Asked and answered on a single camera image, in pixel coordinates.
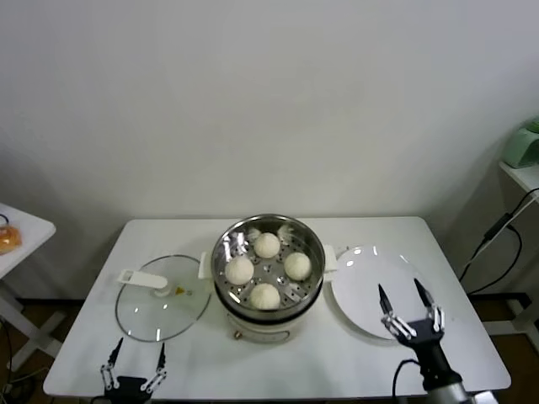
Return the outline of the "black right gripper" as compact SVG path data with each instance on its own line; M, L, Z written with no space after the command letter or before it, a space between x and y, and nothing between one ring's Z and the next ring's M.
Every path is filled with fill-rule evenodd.
M395 314L385 290L379 284L379 302L383 313L381 322L402 345L415 352L423 376L423 386L458 383L459 374L450 367L440 345L445 331L445 312L418 279L414 279L414 284L429 319L407 324Z

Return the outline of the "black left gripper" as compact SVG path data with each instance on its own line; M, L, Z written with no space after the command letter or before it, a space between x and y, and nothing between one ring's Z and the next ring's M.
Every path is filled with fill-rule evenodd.
M151 394L145 390L156 390L167 378L165 369L165 343L159 353L155 375L147 380L139 377L116 376L115 364L118 359L124 338L120 338L109 355L108 361L100 367L100 374L105 388L104 399L112 404L144 404L151 400Z

